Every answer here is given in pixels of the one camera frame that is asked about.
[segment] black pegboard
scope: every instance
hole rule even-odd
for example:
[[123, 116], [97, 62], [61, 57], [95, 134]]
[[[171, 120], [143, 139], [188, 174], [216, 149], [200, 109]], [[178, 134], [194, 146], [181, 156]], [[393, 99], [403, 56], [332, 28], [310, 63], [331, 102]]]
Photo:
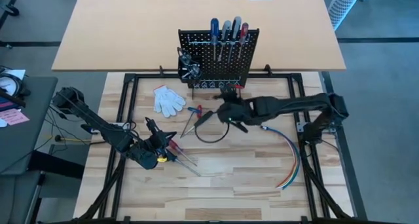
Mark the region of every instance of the black pegboard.
[[[235, 44], [231, 46], [230, 39], [227, 40], [223, 48], [221, 61], [218, 56], [221, 51], [221, 42], [216, 46], [215, 61], [213, 59], [213, 45], [211, 44], [211, 34], [209, 30], [204, 31], [182, 31], [179, 30], [179, 41], [181, 48], [188, 51], [192, 58], [201, 59], [202, 78], [198, 83], [188, 83], [189, 88], [223, 88], [226, 84], [246, 85], [247, 74], [250, 70], [253, 54], [256, 49], [259, 29], [249, 30], [246, 42], [242, 47], [240, 59], [238, 53], [240, 49], [239, 35]], [[231, 59], [228, 63], [228, 54], [231, 47]]]

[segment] concrete floor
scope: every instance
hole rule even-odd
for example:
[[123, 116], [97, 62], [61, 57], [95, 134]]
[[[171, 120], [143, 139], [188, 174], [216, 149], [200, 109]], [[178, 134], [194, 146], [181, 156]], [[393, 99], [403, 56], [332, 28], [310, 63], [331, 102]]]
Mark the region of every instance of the concrete floor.
[[[21, 15], [7, 18], [0, 40], [60, 41], [75, 2], [17, 0]], [[337, 37], [419, 37], [418, 13], [417, 0], [357, 3], [337, 30]], [[419, 147], [414, 128], [419, 127], [419, 97], [412, 91], [419, 74], [419, 43], [341, 44], [340, 48], [348, 70], [331, 73], [331, 78], [350, 112], [344, 128], [368, 218], [416, 223], [419, 167], [415, 162]], [[0, 48], [0, 64], [27, 69], [32, 76], [57, 76], [57, 89], [78, 88], [87, 104], [97, 110], [106, 74], [51, 72], [57, 49]], [[95, 84], [87, 85], [87, 78], [95, 79]], [[89, 138], [75, 123], [58, 119], [58, 124], [82, 139]], [[49, 135], [49, 129], [49, 125], [44, 126], [39, 143]], [[39, 221], [70, 219], [77, 196], [77, 192], [72, 193], [76, 195], [43, 201]]]

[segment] screwdriver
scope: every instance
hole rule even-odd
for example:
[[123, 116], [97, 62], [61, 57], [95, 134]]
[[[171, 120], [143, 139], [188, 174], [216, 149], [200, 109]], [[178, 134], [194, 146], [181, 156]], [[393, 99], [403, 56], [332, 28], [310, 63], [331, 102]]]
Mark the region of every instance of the screwdriver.
[[230, 59], [231, 59], [231, 52], [233, 51], [233, 46], [234, 44], [236, 44], [236, 37], [237, 37], [237, 33], [238, 30], [240, 29], [240, 25], [242, 25], [242, 18], [240, 16], [237, 16], [234, 18], [233, 21], [233, 32], [231, 33], [231, 37], [230, 37], [230, 53], [228, 54], [228, 60], [227, 63], [230, 63]]
[[189, 132], [191, 132], [192, 130], [194, 130], [195, 128], [198, 128], [200, 125], [202, 125], [202, 123], [206, 122], [208, 119], [210, 119], [210, 117], [214, 114], [213, 111], [208, 111], [206, 114], [204, 114], [204, 116], [202, 116], [200, 119], [197, 120], [196, 123], [194, 123], [194, 126], [191, 127], [186, 133], [188, 134]]
[[213, 18], [211, 20], [211, 44], [214, 46], [214, 61], [216, 61], [215, 47], [217, 46], [218, 32], [218, 19]]
[[196, 115], [198, 116], [198, 118], [200, 118], [201, 115], [202, 115], [202, 106], [201, 105], [198, 105], [198, 109], [197, 108], [194, 108], [194, 107], [188, 107], [188, 110], [191, 111], [192, 113], [191, 113], [191, 115], [190, 115], [188, 121], [186, 122], [186, 125], [185, 125], [185, 127], [184, 127], [184, 129], [182, 131], [181, 138], [185, 135], [186, 127], [188, 127], [188, 124], [191, 121], [191, 118], [194, 115], [194, 113], [196, 113]]
[[168, 159], [169, 161], [177, 162], [177, 163], [179, 163], [180, 165], [182, 165], [182, 166], [186, 167], [189, 171], [193, 172], [193, 173], [194, 173], [194, 174], [196, 174], [197, 176], [201, 176], [201, 174], [199, 174], [197, 171], [193, 170], [190, 166], [188, 166], [188, 165], [184, 164], [182, 161], [180, 161], [180, 160], [177, 158], [177, 156], [176, 156], [176, 155], [174, 155], [172, 152], [167, 151], [167, 156], [168, 156], [168, 157], [167, 157], [167, 159]]
[[218, 62], [221, 61], [221, 56], [223, 55], [223, 48], [225, 46], [225, 43], [227, 43], [227, 37], [230, 34], [231, 31], [231, 21], [227, 20], [224, 22], [223, 30], [221, 32], [221, 51], [220, 55], [218, 55]]
[[240, 43], [240, 50], [238, 51], [238, 57], [237, 59], [240, 59], [240, 55], [242, 53], [242, 48], [244, 46], [244, 43], [246, 42], [246, 36], [247, 36], [247, 32], [249, 31], [249, 24], [248, 23], [244, 23], [242, 25], [242, 30], [240, 32], [240, 40], [238, 41]]
[[169, 141], [169, 146], [172, 148], [172, 149], [174, 149], [174, 150], [176, 150], [179, 154], [181, 154], [181, 155], [183, 155], [189, 162], [191, 162], [193, 165], [195, 165], [195, 166], [198, 166], [198, 165], [196, 165], [196, 163], [194, 162], [194, 161], [192, 161], [192, 159], [190, 159], [188, 156], [186, 156], [186, 154], [182, 151], [182, 149], [177, 145], [177, 143], [176, 142], [174, 142], [173, 140], [170, 140]]

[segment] wooden desk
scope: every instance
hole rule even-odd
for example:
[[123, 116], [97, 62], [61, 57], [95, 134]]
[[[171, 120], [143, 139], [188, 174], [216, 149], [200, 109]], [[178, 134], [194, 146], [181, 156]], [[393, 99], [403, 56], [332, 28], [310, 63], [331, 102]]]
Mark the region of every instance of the wooden desk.
[[[100, 116], [107, 121], [116, 119], [123, 76], [123, 73], [108, 73], [99, 109]], [[302, 76], [307, 95], [322, 91], [318, 73], [306, 72]], [[211, 100], [211, 96], [218, 93], [218, 90], [195, 90], [192, 101], [191, 90], [181, 84], [179, 79], [140, 79], [134, 120], [138, 125], [136, 130], [143, 138], [150, 134], [144, 117], [154, 119], [163, 131], [177, 131], [178, 134], [182, 132], [189, 118], [190, 112], [185, 109], [169, 119], [153, 111], [153, 89], [162, 84], [186, 97], [187, 106], [201, 103], [204, 111], [207, 111], [217, 109], [222, 103]], [[287, 81], [248, 79], [242, 96], [249, 98], [260, 95], [288, 98]], [[317, 115], [316, 112], [310, 114], [312, 119]], [[200, 132], [201, 136], [212, 139], [221, 137], [225, 128], [217, 122], [216, 117], [213, 119]], [[297, 141], [291, 114], [280, 115], [266, 125]], [[256, 126], [249, 126], [248, 129], [249, 133], [245, 134], [232, 127], [224, 140], [214, 144], [202, 143], [193, 134], [182, 139], [175, 137], [174, 140], [185, 149], [185, 153], [197, 162], [198, 167], [195, 168], [202, 177], [196, 177], [175, 163], [160, 163], [154, 170], [144, 170], [129, 160], [126, 163], [118, 219], [125, 215], [130, 215], [132, 220], [300, 220], [302, 215], [310, 216], [302, 169], [287, 189], [275, 189], [293, 163], [285, 140]], [[323, 138], [335, 143], [332, 136], [324, 135]], [[103, 187], [109, 148], [106, 144], [93, 145], [90, 148], [75, 217], [87, 210]], [[327, 190], [342, 209], [352, 215], [337, 151], [326, 144], [319, 144], [318, 153]], [[315, 189], [314, 194], [319, 206], [318, 192]], [[109, 196], [107, 215], [111, 212], [112, 199], [113, 192]]]
[[178, 29], [235, 16], [261, 31], [251, 69], [345, 69], [324, 0], [78, 0], [52, 70], [177, 69]]

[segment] white glove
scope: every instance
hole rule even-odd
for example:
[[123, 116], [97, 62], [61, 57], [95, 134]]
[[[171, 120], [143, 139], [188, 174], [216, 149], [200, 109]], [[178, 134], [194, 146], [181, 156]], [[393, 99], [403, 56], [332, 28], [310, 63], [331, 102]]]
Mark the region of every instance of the white glove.
[[161, 86], [154, 90], [155, 92], [155, 111], [163, 112], [164, 117], [176, 115], [176, 111], [181, 111], [186, 101], [166, 86]]

